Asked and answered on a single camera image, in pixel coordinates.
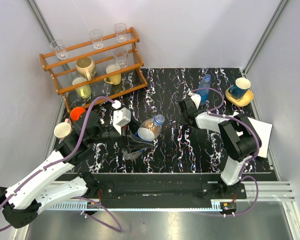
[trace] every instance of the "wall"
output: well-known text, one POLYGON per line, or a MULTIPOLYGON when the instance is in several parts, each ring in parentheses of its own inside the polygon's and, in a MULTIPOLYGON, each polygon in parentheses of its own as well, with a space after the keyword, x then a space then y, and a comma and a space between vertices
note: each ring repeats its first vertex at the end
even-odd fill
POLYGON ((67 46, 134 27, 147 68, 243 68, 280 0, 36 0, 67 46))
MULTIPOLYGON (((40 53, 50 51, 26 1, 0 1, 0 187, 43 160, 60 97, 40 53)), ((0 228, 7 222, 0 213, 0 228)), ((0 233, 7 240, 13 228, 0 233)))
POLYGON ((271 148, 300 211, 300 0, 290 1, 248 73, 271 148))

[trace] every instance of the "red cup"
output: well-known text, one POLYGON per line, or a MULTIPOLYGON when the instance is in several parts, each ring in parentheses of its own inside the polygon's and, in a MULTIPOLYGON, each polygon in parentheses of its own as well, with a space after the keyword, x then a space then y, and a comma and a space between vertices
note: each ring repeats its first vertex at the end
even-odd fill
POLYGON ((70 112, 70 118, 73 121, 78 121, 81 114, 83 114, 86 110, 82 106, 77 106, 70 112))

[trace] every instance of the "metal floor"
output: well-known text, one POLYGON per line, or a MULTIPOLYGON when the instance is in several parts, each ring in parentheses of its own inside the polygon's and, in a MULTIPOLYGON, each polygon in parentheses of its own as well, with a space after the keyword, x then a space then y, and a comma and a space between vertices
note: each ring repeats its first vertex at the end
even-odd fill
MULTIPOLYGON (((238 202, 238 211, 248 207, 238 202)), ((243 216, 209 217, 197 212, 115 211, 124 233, 75 211, 45 211, 30 224, 26 240, 291 240, 279 202, 257 202, 243 216)), ((95 217, 116 226, 104 211, 95 217)))

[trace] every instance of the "yellow plate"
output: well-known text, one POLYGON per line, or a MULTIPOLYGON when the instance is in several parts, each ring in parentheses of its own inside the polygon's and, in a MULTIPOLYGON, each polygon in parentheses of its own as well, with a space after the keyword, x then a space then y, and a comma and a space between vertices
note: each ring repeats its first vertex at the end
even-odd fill
POLYGON ((247 106, 249 103, 251 103, 251 101, 255 97, 254 93, 249 89, 240 100, 234 99, 232 95, 229 93, 229 88, 225 91, 225 97, 237 107, 247 106))

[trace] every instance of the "wooden shelf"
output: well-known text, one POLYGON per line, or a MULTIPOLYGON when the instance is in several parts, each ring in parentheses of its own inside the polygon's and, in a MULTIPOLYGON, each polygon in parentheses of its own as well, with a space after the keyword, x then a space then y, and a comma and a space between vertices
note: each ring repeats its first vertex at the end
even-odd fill
POLYGON ((59 60, 54 52, 50 52, 47 54, 40 54, 40 61, 43 70, 50 73, 57 94, 62 95, 67 111, 70 112, 71 109, 73 109, 73 107, 77 107, 77 105, 88 108, 94 98, 101 96, 100 91, 94 91, 89 99, 81 99, 80 101, 79 96, 75 97, 76 88, 84 85, 90 85, 90 88, 95 88, 97 86, 98 90, 100 90, 100 88, 108 88, 111 84, 104 83, 104 79, 116 74, 122 75, 127 72, 135 71, 137 73, 135 76, 138 78, 138 80, 135 80, 134 84, 130 84, 129 86, 131 87, 127 87, 122 79, 121 84, 113 87, 113 90, 109 91, 108 97, 111 99, 147 87, 147 81, 142 75, 140 69, 140 67, 144 65, 144 62, 138 53, 136 45, 137 42, 139 42, 139 36, 134 28, 131 27, 127 30, 127 40, 124 42, 118 42, 116 35, 110 34, 103 37, 103 48, 101 49, 96 50, 93 48, 91 41, 86 41, 67 47, 66 50, 68 57, 64 60, 59 60), (128 66, 118 71, 107 73, 107 66, 115 64, 111 50, 122 46, 125 46, 128 49, 130 44, 131 47, 128 50, 128 66), (96 66, 96 74, 93 76, 91 81, 72 85, 72 81, 80 77, 75 68, 76 61, 85 57, 90 57, 93 59, 96 66))

